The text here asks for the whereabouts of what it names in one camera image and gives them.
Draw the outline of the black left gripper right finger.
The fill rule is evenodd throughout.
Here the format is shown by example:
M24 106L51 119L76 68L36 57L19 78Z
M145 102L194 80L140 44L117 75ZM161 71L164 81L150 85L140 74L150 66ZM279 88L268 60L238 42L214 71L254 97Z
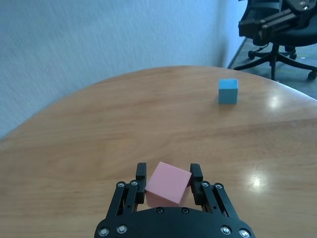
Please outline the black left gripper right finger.
M190 173L190 187L196 205L205 212L239 219L223 184L204 180L199 164L191 164Z

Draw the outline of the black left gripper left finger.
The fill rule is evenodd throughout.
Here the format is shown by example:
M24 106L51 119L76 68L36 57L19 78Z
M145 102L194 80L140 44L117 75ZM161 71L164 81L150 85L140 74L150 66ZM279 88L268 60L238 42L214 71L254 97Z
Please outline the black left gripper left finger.
M108 208L106 218L131 214L137 211L138 205L145 200L145 186L147 181L147 164L138 163L135 179L129 183L119 181Z

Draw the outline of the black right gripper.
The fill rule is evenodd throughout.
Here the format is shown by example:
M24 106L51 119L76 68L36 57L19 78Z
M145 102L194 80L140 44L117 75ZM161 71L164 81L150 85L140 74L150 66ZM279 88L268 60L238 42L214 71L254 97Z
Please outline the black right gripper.
M293 28L304 28L311 18L309 0L285 0L287 10L261 19L244 19L239 22L239 36L258 37L262 41Z

